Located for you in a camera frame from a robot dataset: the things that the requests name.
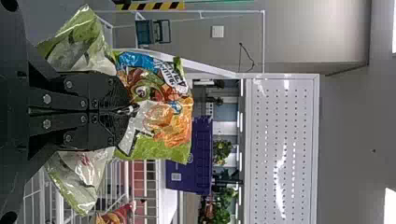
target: potted plant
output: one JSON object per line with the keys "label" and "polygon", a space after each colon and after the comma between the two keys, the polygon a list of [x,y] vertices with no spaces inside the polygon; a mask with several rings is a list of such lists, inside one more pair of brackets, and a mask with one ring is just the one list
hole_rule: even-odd
{"label": "potted plant", "polygon": [[204,200],[198,222],[200,224],[228,224],[231,221],[231,214],[228,207],[232,199],[237,197],[237,192],[231,188],[225,188],[214,197]]}
{"label": "potted plant", "polygon": [[227,140],[217,140],[213,143],[213,162],[217,165],[224,165],[225,159],[230,155],[233,145]]}

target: bolt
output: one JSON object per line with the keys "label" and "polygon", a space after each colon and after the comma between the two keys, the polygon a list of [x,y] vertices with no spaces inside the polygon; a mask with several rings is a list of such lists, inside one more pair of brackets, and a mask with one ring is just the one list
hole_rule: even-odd
{"label": "bolt", "polygon": [[81,101],[79,104],[80,104],[81,107],[83,107],[83,108],[87,105],[87,103],[85,103],[85,101]]}
{"label": "bolt", "polygon": [[50,120],[49,119],[45,119],[43,121],[43,128],[44,129],[49,129],[50,128]]}
{"label": "bolt", "polygon": [[98,122],[98,117],[96,115],[92,116],[92,123],[97,123]]}
{"label": "bolt", "polygon": [[45,95],[43,96],[43,101],[44,101],[44,104],[49,105],[50,102],[52,101],[52,99],[51,99],[50,95],[45,94]]}
{"label": "bolt", "polygon": [[67,89],[72,89],[72,88],[73,88],[73,82],[71,82],[71,81],[66,81],[66,88],[67,88]]}
{"label": "bolt", "polygon": [[64,136],[64,141],[65,141],[66,143],[71,142],[71,141],[72,141],[72,135],[66,134],[66,135]]}
{"label": "bolt", "polygon": [[114,140],[112,137],[107,138],[107,142],[109,146],[113,146],[114,145]]}
{"label": "bolt", "polygon": [[85,116],[81,116],[81,123],[85,123],[85,122],[87,122],[87,118],[85,117]]}
{"label": "bolt", "polygon": [[94,108],[97,108],[97,107],[98,107],[98,101],[97,101],[97,100],[93,100],[93,101],[92,101],[92,106],[93,106]]}

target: purple box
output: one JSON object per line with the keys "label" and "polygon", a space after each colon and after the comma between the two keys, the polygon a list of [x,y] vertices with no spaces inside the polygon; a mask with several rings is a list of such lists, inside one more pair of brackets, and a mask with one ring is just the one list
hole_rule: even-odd
{"label": "purple box", "polygon": [[212,184],[213,122],[210,116],[192,122],[191,154],[187,165],[166,161],[166,188],[209,195]]}

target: colorful snack bag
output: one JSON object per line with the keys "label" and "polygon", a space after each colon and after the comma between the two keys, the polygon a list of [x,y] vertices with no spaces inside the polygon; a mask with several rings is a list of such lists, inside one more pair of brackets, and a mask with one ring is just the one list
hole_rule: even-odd
{"label": "colorful snack bag", "polygon": [[96,214],[91,224],[132,224],[136,202],[127,203],[119,209],[104,215]]}
{"label": "colorful snack bag", "polygon": [[181,61],[115,52],[117,76],[131,96],[132,118],[115,155],[186,164],[191,150],[193,100]]}

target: window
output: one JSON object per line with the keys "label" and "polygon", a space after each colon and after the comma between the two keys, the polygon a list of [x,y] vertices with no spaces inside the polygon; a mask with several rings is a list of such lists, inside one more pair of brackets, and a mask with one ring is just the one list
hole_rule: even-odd
{"label": "window", "polygon": [[396,192],[385,189],[384,224],[396,223]]}
{"label": "window", "polygon": [[392,52],[396,54],[396,0],[393,9],[393,47]]}

